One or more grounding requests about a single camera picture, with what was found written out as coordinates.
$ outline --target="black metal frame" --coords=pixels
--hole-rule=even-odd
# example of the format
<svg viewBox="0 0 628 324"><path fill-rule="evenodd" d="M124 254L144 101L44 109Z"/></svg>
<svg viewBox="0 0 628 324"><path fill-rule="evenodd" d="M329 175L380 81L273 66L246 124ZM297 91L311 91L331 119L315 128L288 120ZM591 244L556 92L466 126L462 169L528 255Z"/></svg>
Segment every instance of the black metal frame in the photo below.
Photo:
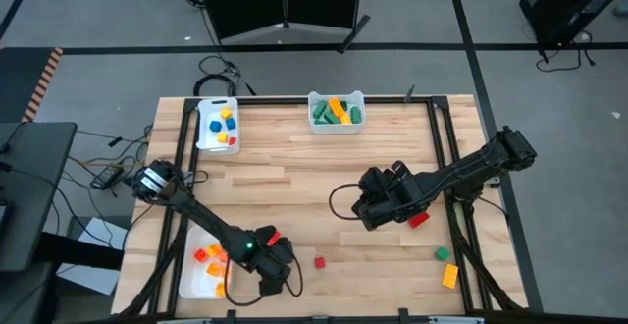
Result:
<svg viewBox="0 0 628 324"><path fill-rule="evenodd" d="M248 106L248 105L282 105L282 104L307 104L306 96L298 96L298 97L236 97L238 100L238 105ZM198 102L200 102L201 98L188 98L185 100L183 105L183 116L180 125L179 132L179 140L177 144L177 152L175 155L175 166L178 168L182 167L183 164L183 156L185 154L185 141L187 137L187 131L189 127L189 120L192 112L196 109ZM436 150L436 157L439 164L439 167L442 168L445 165L445 153L443 151L443 142L441 140L441 132L438 124L436 108L440 108L443 112L443 118L445 122L445 131L447 134L447 140L449 143L449 147L451 150L451 156L454 160L460 158L457 142L455 139L455 134L453 131L453 121L451 119L451 113L449 111L448 100L446 96L366 96L365 97L366 104L425 104L428 112L428 119L430 121L430 128L432 131L432 137L434 140L434 147ZM198 139L199 135L199 121L200 117L197 116L196 119L196 129L194 130L194 140ZM195 171L196 165L198 162L198 153L199 150L195 144L192 145L191 157L189 161L188 170ZM451 230L451 225L457 222L456 211L453 205L453 202L445 195L445 205L447 210L447 220L449 222L449 228ZM157 254L157 263L159 263L166 253L168 248L168 243L170 241L170 233L172 229L172 217L173 210L167 209L166 214L164 216L163 228L161 232L161 239L159 242L158 254ZM473 221L473 214L471 212L464 212L465 223L467 227L468 237L470 241L470 245L473 250L480 255L479 242L477 239L477 232L475 230L475 223ZM177 230L176 237L181 238L183 242L185 242L186 232L187 232L187 224L188 220L185 217L181 217L179 228ZM473 306L473 299L471 297L471 290L469 286L468 274L466 271L466 264L464 260L464 256L462 252L458 248L458 246L454 243L454 256L456 260L456 264L459 267L459 279L460 279L460 291L462 294L463 305L465 313L469 313L475 310ZM178 253L175 258L175 265L173 271L173 278L171 282L171 286L169 289L169 297L168 297L168 306L167 312L169 314L174 315L176 313L177 308L177 300L178 300L178 291L181 273L183 270L183 249ZM484 309L492 309L491 307L491 298L489 296L487 288L484 286L483 282L480 278L478 278L478 283L481 289L481 297ZM148 313L154 314L157 313L158 307L158 298L161 293L161 286L157 287L157 291L153 293L149 306ZM239 318L237 322L246 322L246 323L316 323L319 320L321 323L327 323L327 317L308 317L308 318ZM369 323L369 322L377 322L377 323L410 323L410 322L427 322L428 316L410 316L407 313L407 309L400 308L399 316L377 316L377 317L334 317L334 323ZM212 323L235 323L235 312L229 312L228 317L225 319L216 319L212 318Z"/></svg>

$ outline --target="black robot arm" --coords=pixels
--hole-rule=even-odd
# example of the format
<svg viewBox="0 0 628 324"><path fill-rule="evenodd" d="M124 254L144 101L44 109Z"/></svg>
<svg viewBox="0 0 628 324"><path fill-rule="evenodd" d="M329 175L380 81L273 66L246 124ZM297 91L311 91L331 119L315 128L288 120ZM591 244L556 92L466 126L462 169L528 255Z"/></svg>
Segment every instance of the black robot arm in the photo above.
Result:
<svg viewBox="0 0 628 324"><path fill-rule="evenodd" d="M537 153L520 132L508 127L480 150L436 172L410 173L401 161L382 172L369 168L360 179L360 199L351 210L372 231L390 221L407 221L425 212L446 189L457 199L475 199L484 181L530 167Z"/></svg>
<svg viewBox="0 0 628 324"><path fill-rule="evenodd" d="M167 161L153 161L132 181L133 195L151 204L172 207L219 240L229 259L249 273L261 276L261 296L282 291L294 260L291 242L274 226L242 230L223 221L198 202L184 183L183 174Z"/></svg>

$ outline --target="floor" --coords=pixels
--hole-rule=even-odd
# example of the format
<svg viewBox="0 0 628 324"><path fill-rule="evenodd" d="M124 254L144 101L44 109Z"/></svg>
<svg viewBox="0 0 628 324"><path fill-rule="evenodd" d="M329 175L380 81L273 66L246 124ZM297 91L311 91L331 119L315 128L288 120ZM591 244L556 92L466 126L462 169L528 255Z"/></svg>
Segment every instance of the floor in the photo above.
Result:
<svg viewBox="0 0 628 324"><path fill-rule="evenodd" d="M588 27L595 42L616 50L591 50L594 67L585 62L580 70L551 74L536 70L533 46L508 50L509 44L533 42L519 0L461 1L458 15L463 10L468 23L463 31L453 0L360 0L361 13L372 20L357 42L451 44L447 50L265 51L225 58L241 68L241 94L244 82L259 94L405 93L413 84L415 93L476 94L487 127L519 129L539 152L534 167L513 174L512 184L544 310L628 317L622 232L628 223L628 159L621 157L628 152L628 20L611 14L628 0L616 0ZM0 17L12 4L0 0ZM191 95L202 77L197 63L206 54L198 46L211 42L200 16L184 0L24 0L0 47L64 48L37 121L74 121L83 130L138 137L159 97ZM462 35L467 29L472 42ZM230 44L341 40L299 29ZM473 50L482 44L506 45ZM173 53L163 48L168 46L188 48ZM575 62L576 53L565 51L551 64ZM206 69L218 70L218 64L210 61ZM223 91L212 83L202 92ZM120 153L107 142L79 135L71 153L78 159ZM75 165L67 170L88 180ZM67 183L61 188L79 215L95 216L84 190ZM119 187L117 195L97 192L95 202L105 216L131 218L130 193ZM53 219L46 227L54 227ZM68 220L62 210L62 227ZM102 317L110 302L104 296L64 297L56 321Z"/></svg>

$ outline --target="blue lego block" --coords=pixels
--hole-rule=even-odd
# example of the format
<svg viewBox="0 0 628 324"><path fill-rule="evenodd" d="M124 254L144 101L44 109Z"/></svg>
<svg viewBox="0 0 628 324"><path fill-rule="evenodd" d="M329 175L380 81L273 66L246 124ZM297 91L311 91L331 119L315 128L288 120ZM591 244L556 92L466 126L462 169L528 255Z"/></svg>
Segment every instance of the blue lego block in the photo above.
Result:
<svg viewBox="0 0 628 324"><path fill-rule="evenodd" d="M214 132L214 133L219 132L219 131L220 131L220 129L222 129L222 128L223 128L223 125L222 125L222 124L220 124L220 122L217 122L217 121L212 121L212 122L209 124L209 130L210 130L210 131L212 131L212 132Z"/></svg>
<svg viewBox="0 0 628 324"><path fill-rule="evenodd" d="M236 128L236 121L234 120L234 118L227 119L225 123L227 123L227 129L229 130L233 130Z"/></svg>

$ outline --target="white tray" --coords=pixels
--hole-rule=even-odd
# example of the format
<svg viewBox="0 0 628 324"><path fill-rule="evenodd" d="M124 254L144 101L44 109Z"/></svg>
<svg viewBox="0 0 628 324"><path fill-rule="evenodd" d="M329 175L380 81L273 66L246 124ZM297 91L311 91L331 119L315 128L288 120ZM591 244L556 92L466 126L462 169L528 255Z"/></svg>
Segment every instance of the white tray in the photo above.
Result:
<svg viewBox="0 0 628 324"><path fill-rule="evenodd" d="M220 116L220 110L223 108L229 108L232 111L232 116L235 120L235 129L228 130L227 124ZM207 150L207 153L211 155L230 155L239 152L239 113L237 111L237 99L232 97L216 97L204 99L198 103L198 112L200 114L200 128L198 135L198 142L196 147L202 150ZM212 132L209 129L209 124L212 121L218 121L222 127L219 133L227 133L229 137L237 138L234 145L229 146L227 143L220 143L216 140L218 133Z"/></svg>
<svg viewBox="0 0 628 324"><path fill-rule="evenodd" d="M179 295L181 297L222 299L222 297L216 296L216 286L224 282L224 278L211 276L206 272L209 264L212 261L219 261L218 258L209 258L202 263L194 258L197 250L205 249L215 243L218 243L218 240L199 226L194 226L187 231L185 253L183 254L183 271L181 273L181 282L179 283ZM227 279L229 287L227 290L231 288L233 267L233 264L229 265L229 279Z"/></svg>

